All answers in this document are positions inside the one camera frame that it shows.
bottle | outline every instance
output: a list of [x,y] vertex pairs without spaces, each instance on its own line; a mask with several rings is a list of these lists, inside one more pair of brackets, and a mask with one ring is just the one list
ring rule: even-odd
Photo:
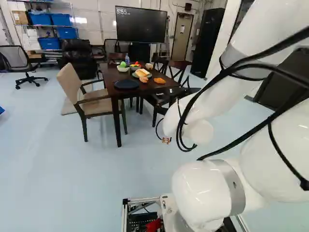
[[130,58],[129,58],[128,53],[126,54],[126,60],[125,60],[125,62],[126,62],[126,65],[130,65]]

television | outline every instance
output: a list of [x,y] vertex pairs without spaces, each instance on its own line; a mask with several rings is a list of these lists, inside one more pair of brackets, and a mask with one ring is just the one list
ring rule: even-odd
[[164,43],[166,11],[115,6],[117,39],[127,42]]

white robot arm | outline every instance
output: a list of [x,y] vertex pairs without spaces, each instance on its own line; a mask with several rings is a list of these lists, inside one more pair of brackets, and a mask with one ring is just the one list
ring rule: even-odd
[[[221,56],[223,66],[227,68],[267,50],[305,29],[309,25],[308,12],[306,0],[255,0]],[[254,62],[277,66],[297,46],[308,45],[308,36],[307,33],[297,43]],[[236,74],[266,78],[270,72],[250,68]],[[213,134],[207,119],[228,111],[257,85],[258,82],[228,76],[208,88],[187,114],[183,135],[196,144],[207,144]],[[181,115],[195,95],[180,99],[169,108],[163,120],[166,136],[176,132]],[[192,230],[215,231],[223,218],[264,207],[270,200],[309,200],[309,100],[286,111],[271,125],[250,138],[239,159],[195,161],[174,174],[175,201]]]

blue storage bin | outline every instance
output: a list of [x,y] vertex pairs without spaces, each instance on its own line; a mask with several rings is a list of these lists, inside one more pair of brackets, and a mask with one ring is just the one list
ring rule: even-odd
[[57,38],[38,38],[43,50],[60,50],[60,42]]
[[75,28],[57,28],[57,32],[61,39],[77,39]]
[[52,25],[52,20],[50,18],[50,15],[47,13],[42,13],[42,14],[29,13],[29,16],[34,25]]
[[57,26],[72,26],[69,14],[51,14],[54,25]]

dining table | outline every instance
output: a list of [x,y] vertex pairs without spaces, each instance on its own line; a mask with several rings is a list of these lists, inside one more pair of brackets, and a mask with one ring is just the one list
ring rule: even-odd
[[[120,72],[117,69],[118,64],[101,63],[100,69],[103,74],[104,86],[112,101],[112,111],[115,124],[115,132],[117,139],[117,146],[121,147],[121,132],[120,132],[120,118],[119,118],[119,100],[128,99],[132,97],[142,97],[150,94],[159,94],[168,91],[171,88],[179,87],[180,84],[172,78],[160,73],[156,69],[147,70],[152,74],[147,83],[141,82],[132,76],[132,72]],[[154,78],[162,78],[166,81],[165,84],[158,84]],[[114,86],[114,83],[119,80],[132,79],[139,83],[139,87],[131,90],[121,90]]]

